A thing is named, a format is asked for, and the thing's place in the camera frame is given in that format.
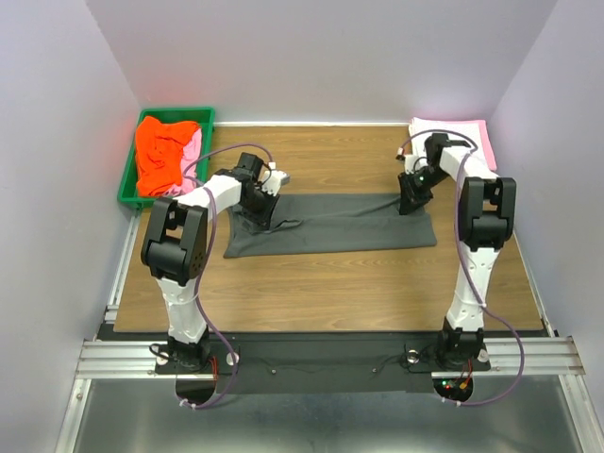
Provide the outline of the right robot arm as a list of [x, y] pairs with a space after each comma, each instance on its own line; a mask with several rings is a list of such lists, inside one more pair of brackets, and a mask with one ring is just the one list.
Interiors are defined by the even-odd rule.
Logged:
[[433, 198], [447, 178], [455, 182], [455, 244], [460, 261], [452, 303], [434, 345], [435, 360], [455, 368], [486, 359], [484, 319], [491, 273], [513, 233], [516, 182], [499, 176], [478, 157], [478, 144], [452, 130], [416, 132], [397, 152], [399, 213], [410, 215]]

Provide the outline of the green plastic bin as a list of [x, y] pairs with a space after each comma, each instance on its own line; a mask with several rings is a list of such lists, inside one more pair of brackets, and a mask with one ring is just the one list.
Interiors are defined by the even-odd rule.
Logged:
[[193, 190], [192, 176], [208, 177], [215, 111], [211, 107], [144, 109], [118, 192], [118, 200], [148, 208], [160, 196]]

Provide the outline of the pink folded t shirt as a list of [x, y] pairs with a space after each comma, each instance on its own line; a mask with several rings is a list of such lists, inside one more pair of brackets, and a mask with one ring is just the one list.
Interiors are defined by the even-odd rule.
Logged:
[[443, 122], [450, 129], [471, 138], [477, 145], [475, 156], [485, 162], [491, 171], [497, 169], [495, 154], [488, 135], [485, 120]]

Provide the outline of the orange t shirt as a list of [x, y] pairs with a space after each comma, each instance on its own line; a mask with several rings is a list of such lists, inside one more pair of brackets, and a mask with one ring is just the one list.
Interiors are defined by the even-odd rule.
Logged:
[[181, 181], [179, 164], [183, 147], [198, 128], [201, 129], [194, 121], [165, 124], [153, 116], [142, 120], [135, 132], [139, 196], [162, 196]]

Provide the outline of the aluminium frame rail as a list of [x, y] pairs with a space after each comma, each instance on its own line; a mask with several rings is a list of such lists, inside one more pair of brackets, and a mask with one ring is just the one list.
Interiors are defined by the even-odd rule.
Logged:
[[[525, 376], [582, 376], [585, 370], [572, 338], [524, 338]], [[517, 342], [510, 338], [491, 338], [486, 341], [491, 368], [479, 371], [473, 367], [474, 377], [514, 376], [520, 360], [515, 357]], [[103, 342], [83, 344], [75, 376], [79, 379], [160, 378], [156, 372], [156, 358], [148, 349], [148, 342]]]

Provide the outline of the pink t shirt in bin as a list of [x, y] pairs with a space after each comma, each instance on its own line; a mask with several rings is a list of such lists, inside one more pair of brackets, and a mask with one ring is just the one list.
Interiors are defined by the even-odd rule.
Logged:
[[179, 196], [190, 193], [196, 188], [196, 163], [202, 148], [202, 130], [198, 128], [191, 140], [183, 147], [183, 155], [179, 164], [181, 181], [174, 183], [165, 193], [166, 196]]

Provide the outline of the grey t shirt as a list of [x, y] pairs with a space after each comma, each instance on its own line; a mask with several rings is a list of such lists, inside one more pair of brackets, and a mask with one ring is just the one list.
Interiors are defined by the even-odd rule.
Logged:
[[433, 247], [430, 215], [398, 212], [395, 193], [283, 194], [266, 229], [228, 211], [224, 257], [340, 253]]

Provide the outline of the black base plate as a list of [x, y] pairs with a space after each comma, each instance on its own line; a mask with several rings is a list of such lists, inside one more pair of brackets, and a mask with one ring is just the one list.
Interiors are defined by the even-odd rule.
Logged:
[[224, 345], [216, 335], [200, 345], [151, 344], [159, 375], [176, 377], [181, 396], [212, 393], [432, 393], [434, 375], [464, 381], [487, 371], [486, 347], [448, 352], [434, 332], [237, 333]]

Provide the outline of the white folded t shirt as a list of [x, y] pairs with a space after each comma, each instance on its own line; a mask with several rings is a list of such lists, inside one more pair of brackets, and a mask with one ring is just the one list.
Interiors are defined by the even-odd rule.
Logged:
[[[429, 130], [429, 129], [446, 129], [445, 126], [443, 125], [443, 122], [454, 122], [454, 121], [436, 121], [436, 120], [428, 120], [428, 119], [413, 117], [411, 119], [411, 123], [409, 126], [409, 133], [411, 135], [415, 135], [419, 132], [423, 133], [424, 131]], [[415, 151], [418, 154], [421, 154], [424, 156], [426, 154], [424, 151], [424, 142], [426, 141], [427, 138], [428, 138], [428, 134], [424, 134], [424, 133], [421, 136], [414, 138], [411, 141], [412, 151]]]

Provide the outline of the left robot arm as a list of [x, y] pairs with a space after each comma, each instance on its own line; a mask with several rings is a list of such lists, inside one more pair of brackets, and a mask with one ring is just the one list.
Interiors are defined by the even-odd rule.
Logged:
[[217, 171], [191, 192], [154, 202], [141, 260], [159, 285], [169, 320], [167, 345], [151, 348], [158, 365], [198, 372], [215, 363], [208, 346], [210, 323], [199, 309], [199, 285], [218, 214], [239, 208], [253, 224], [267, 228], [289, 179], [275, 162], [243, 153], [235, 167]]

